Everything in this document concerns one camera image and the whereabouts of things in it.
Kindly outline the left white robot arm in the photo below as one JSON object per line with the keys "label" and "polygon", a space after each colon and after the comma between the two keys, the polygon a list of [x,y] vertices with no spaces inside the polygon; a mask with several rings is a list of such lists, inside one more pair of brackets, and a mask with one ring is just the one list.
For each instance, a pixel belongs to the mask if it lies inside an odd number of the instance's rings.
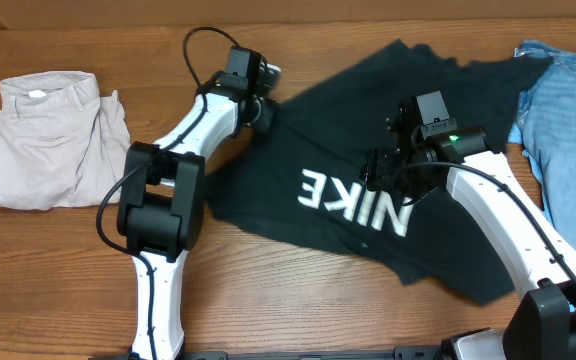
{"label": "left white robot arm", "polygon": [[130,358],[181,355],[183,268],[203,223],[206,161],[242,127],[269,128],[275,106],[271,90],[269,85],[251,90],[204,85],[168,134],[129,148],[117,230],[135,254],[137,333]]}

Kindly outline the black Nike t-shirt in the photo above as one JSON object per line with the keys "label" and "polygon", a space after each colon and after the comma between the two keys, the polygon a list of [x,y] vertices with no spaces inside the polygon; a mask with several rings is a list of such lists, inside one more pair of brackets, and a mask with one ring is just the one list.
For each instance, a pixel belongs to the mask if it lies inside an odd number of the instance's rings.
{"label": "black Nike t-shirt", "polygon": [[391,145],[386,122],[400,102],[433,91],[460,127],[483,127],[492,148],[503,150],[521,92],[548,67],[528,56],[461,66],[396,41],[282,103],[270,132],[208,177],[207,204],[244,231],[366,257],[405,284],[433,276],[490,303],[514,286],[468,212],[442,190],[417,203],[369,192],[360,170],[369,150]]}

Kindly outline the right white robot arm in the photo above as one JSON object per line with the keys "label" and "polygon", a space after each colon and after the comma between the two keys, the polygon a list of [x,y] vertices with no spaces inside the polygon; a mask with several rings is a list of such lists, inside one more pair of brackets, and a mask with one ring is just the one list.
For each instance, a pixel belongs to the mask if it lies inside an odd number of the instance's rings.
{"label": "right white robot arm", "polygon": [[445,189],[480,227],[519,298],[505,329],[450,337],[437,358],[576,360],[576,250],[527,196],[505,155],[491,150],[480,127],[395,139],[368,152],[363,183],[413,199]]}

